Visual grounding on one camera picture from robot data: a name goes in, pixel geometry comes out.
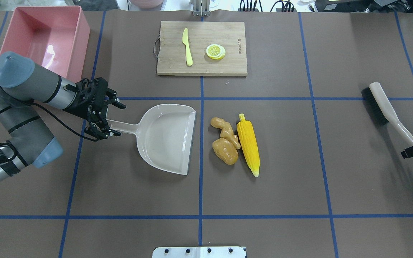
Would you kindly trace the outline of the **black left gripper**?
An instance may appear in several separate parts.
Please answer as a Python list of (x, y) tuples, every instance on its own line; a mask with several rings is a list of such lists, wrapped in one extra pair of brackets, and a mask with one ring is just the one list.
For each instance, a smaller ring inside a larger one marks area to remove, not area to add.
[(108, 122), (105, 122), (105, 113), (108, 105), (119, 109), (125, 109), (127, 106), (120, 102), (115, 90), (108, 90), (107, 80), (102, 77), (94, 80), (83, 78), (74, 86), (76, 95), (71, 103), (71, 114), (89, 123), (85, 133), (97, 140), (120, 137), (121, 132), (111, 129)]

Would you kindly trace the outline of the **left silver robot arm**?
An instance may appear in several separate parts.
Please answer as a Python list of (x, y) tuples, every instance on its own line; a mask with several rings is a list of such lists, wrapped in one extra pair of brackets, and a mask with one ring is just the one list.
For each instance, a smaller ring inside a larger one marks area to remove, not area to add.
[(0, 55), (0, 123), (10, 139), (0, 143), (0, 182), (29, 165), (41, 168), (63, 154), (63, 148), (34, 109), (41, 103), (87, 121), (82, 139), (97, 142), (121, 133), (111, 129), (108, 105), (125, 109), (108, 82), (98, 77), (74, 83), (13, 51)]

